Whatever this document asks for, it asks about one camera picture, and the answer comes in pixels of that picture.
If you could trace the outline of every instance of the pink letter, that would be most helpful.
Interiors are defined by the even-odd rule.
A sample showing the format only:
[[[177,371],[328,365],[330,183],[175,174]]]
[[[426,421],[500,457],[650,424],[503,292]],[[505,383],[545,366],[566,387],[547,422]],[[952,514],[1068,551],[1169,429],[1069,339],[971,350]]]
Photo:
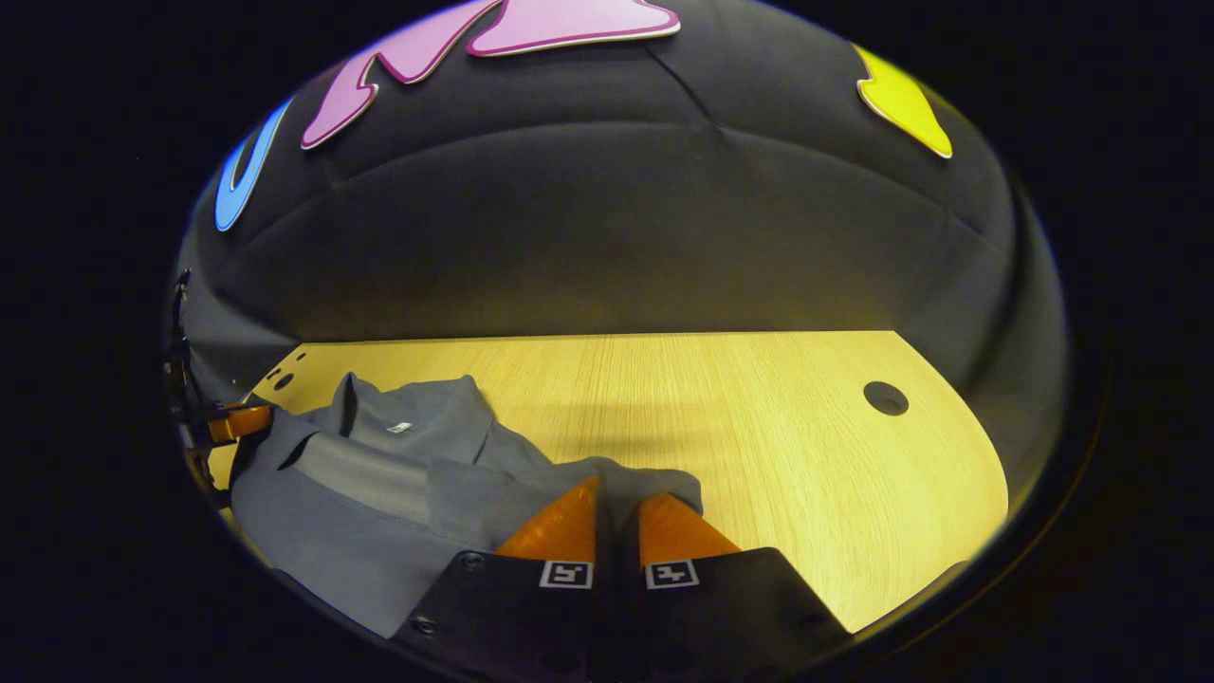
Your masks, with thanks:
[[[677,15],[645,0],[505,0],[498,19],[472,39],[467,51],[497,57],[677,30]]]
[[[435,70],[450,46],[500,0],[472,0],[431,15],[354,55],[333,79],[320,110],[304,131],[301,146],[311,149],[358,118],[379,92],[367,84],[375,57],[401,82],[416,82]]]

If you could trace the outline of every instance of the wooden table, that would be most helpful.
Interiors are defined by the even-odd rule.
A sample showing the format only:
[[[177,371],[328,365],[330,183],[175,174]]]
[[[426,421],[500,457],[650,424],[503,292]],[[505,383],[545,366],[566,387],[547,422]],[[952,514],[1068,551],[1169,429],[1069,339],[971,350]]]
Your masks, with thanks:
[[[779,548],[853,632],[969,559],[1008,512],[986,433],[894,331],[305,345],[277,369],[254,393],[291,414],[328,405],[351,371],[380,391],[471,375],[556,463],[690,472],[708,522],[743,550]],[[875,410],[873,381],[909,410]],[[212,462],[225,485],[229,459]]]

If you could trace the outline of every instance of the yellow letter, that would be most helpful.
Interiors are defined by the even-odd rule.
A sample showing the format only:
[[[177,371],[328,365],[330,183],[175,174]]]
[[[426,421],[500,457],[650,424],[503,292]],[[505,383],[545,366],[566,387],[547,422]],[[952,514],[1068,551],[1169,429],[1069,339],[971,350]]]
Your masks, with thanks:
[[[901,127],[929,149],[948,159],[953,143],[940,127],[936,114],[919,85],[894,64],[852,45],[868,69],[868,79],[857,80],[856,89],[868,108],[883,119]]]

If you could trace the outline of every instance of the black background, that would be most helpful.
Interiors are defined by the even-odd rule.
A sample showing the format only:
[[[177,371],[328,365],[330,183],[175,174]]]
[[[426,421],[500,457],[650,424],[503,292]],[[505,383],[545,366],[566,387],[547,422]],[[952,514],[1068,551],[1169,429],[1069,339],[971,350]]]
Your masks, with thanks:
[[[419,678],[227,539],[181,467],[155,345],[185,218],[232,144],[313,74],[437,5],[13,5],[5,678]],[[1210,449],[1192,445],[1209,423],[1199,284],[1214,245],[1197,212],[1195,82],[1209,12],[781,5],[890,56],[975,121],[1033,193],[1083,337],[1114,352],[1105,428],[1057,523],[869,679],[1214,678],[1198,660]]]

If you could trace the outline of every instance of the blue letter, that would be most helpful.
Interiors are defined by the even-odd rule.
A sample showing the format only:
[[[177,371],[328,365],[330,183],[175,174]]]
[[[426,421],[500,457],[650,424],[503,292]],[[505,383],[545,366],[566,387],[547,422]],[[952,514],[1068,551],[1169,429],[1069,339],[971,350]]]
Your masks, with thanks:
[[[287,113],[287,106],[290,103],[290,99],[283,102],[283,106],[274,109],[274,113],[266,119],[266,124],[261,126],[257,141],[253,144],[253,153],[249,154],[249,165],[244,169],[244,175],[240,176],[240,184],[236,182],[236,165],[240,160],[240,149],[244,144],[239,144],[225,161],[220,186],[215,190],[215,227],[220,228],[220,232],[226,232],[227,228],[232,227],[236,218],[240,217],[244,205],[249,203],[249,194],[253,193],[253,186],[256,184],[257,176],[261,175],[261,164],[266,160],[266,154],[270,153],[270,143],[274,140],[274,131],[278,130],[278,123],[283,120],[283,114]]]

